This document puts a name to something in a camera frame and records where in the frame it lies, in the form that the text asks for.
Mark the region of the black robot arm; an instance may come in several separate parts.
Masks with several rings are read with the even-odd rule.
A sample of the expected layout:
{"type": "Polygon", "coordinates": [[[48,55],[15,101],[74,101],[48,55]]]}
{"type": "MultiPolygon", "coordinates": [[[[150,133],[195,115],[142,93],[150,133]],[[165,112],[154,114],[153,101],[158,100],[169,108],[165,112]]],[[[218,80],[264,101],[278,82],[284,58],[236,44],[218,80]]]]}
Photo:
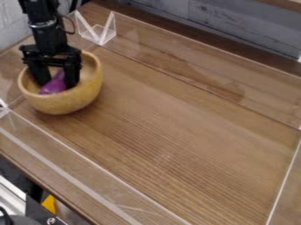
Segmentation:
{"type": "Polygon", "coordinates": [[[35,81],[46,85],[51,79],[50,67],[63,68],[64,84],[71,89],[80,81],[82,50],[67,42],[63,15],[58,11],[58,0],[17,0],[28,16],[35,43],[21,45],[23,62],[35,81]]]}

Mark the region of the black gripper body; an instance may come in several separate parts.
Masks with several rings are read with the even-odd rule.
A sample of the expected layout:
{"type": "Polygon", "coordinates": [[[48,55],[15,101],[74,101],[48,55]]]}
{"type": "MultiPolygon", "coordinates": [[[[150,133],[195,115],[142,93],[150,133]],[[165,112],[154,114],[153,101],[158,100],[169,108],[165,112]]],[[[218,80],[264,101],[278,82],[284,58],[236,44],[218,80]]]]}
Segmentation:
{"type": "Polygon", "coordinates": [[[30,70],[48,70],[62,67],[82,69],[82,50],[68,44],[67,33],[62,25],[40,27],[31,25],[34,43],[21,45],[23,63],[30,70]]]}

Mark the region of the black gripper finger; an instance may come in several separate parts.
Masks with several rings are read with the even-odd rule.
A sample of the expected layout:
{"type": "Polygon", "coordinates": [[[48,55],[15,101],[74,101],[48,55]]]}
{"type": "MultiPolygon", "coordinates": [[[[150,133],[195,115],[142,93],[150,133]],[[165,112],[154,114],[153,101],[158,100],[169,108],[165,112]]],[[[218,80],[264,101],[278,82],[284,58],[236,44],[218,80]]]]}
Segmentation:
{"type": "Polygon", "coordinates": [[[66,62],[63,70],[64,70],[64,84],[67,89],[71,89],[79,83],[80,69],[82,66],[78,62],[66,62]]]}
{"type": "Polygon", "coordinates": [[[48,67],[42,62],[30,62],[28,69],[39,85],[46,85],[51,81],[52,77],[48,67]]]}

